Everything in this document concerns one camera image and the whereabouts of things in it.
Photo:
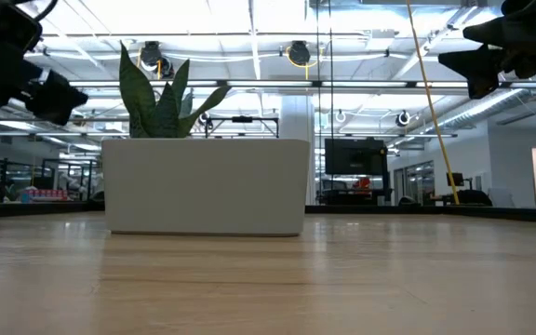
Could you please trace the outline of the black monitor on stand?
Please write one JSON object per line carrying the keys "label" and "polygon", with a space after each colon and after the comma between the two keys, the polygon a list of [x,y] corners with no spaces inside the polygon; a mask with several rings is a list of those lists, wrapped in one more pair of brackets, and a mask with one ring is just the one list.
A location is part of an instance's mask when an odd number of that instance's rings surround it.
{"label": "black monitor on stand", "polygon": [[387,147],[383,141],[327,139],[325,171],[332,175],[376,175],[388,172]]}

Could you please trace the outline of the grey plastic basket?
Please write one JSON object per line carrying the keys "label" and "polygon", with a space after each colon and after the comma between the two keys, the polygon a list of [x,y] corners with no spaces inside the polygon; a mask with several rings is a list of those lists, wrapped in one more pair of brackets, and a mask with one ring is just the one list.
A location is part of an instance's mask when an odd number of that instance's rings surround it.
{"label": "grey plastic basket", "polygon": [[310,149],[286,139],[105,140],[107,227],[119,234],[299,235]]}

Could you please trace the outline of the pink and blue box row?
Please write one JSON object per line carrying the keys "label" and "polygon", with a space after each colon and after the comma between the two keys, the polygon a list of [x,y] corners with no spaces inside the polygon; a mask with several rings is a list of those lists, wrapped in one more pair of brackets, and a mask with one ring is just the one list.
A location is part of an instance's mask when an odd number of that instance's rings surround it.
{"label": "pink and blue box row", "polygon": [[20,192],[21,203],[69,201],[66,190],[25,189]]}

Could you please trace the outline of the black distant rig frame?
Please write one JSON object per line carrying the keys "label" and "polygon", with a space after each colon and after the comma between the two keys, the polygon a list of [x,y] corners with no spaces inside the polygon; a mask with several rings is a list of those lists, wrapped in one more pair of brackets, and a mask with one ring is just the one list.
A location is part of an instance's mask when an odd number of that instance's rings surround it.
{"label": "black distant rig frame", "polygon": [[[280,137],[280,121],[278,117],[259,117],[259,116],[231,116],[231,117],[209,117],[210,123],[204,127],[204,137],[208,138],[276,138]],[[248,125],[259,123],[261,129],[259,132],[248,131],[245,128],[235,129],[233,131],[219,132],[219,128],[225,124]]]}

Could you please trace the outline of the dark office chair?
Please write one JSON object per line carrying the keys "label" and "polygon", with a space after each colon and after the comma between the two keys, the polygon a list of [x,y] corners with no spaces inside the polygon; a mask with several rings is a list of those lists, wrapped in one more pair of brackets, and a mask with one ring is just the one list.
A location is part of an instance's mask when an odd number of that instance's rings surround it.
{"label": "dark office chair", "polygon": [[461,205],[492,207],[489,196],[478,190],[460,190],[457,192]]}

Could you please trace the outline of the green snake plant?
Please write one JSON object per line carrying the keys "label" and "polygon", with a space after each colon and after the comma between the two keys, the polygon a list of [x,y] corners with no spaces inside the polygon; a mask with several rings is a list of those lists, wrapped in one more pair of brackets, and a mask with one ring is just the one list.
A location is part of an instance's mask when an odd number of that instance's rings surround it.
{"label": "green snake plant", "polygon": [[185,92],[189,82],[190,62],[177,70],[173,81],[165,83],[156,97],[145,74],[131,60],[127,48],[121,47],[119,90],[129,114],[129,136],[139,138],[182,139],[190,135],[201,114],[218,106],[231,90],[217,87],[202,103],[193,108],[193,96]]}

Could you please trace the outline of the black aluminium table frame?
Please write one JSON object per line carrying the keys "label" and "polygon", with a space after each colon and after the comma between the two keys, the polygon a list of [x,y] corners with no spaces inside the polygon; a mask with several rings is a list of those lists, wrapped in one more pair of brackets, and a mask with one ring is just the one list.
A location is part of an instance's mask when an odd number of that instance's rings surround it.
{"label": "black aluminium table frame", "polygon": [[[51,202],[40,204],[0,203],[0,217],[65,214],[104,211],[103,203]],[[536,222],[536,208],[492,207],[360,207],[360,206],[306,206],[306,214],[362,214],[362,215],[453,215],[485,219]]]}

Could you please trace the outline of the long ceiling light strip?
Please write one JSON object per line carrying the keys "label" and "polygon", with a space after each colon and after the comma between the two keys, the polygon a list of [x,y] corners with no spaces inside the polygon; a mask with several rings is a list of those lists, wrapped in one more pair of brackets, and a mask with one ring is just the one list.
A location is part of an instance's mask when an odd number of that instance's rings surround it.
{"label": "long ceiling light strip", "polygon": [[[150,81],[152,87],[162,87],[172,81]],[[431,88],[460,88],[466,89],[467,82],[461,81],[434,81],[428,82]],[[72,87],[119,87],[118,81],[70,81]],[[425,88],[423,81],[278,81],[278,80],[194,80],[188,87],[300,87],[300,88]],[[536,81],[500,82],[499,88],[536,89]]]}

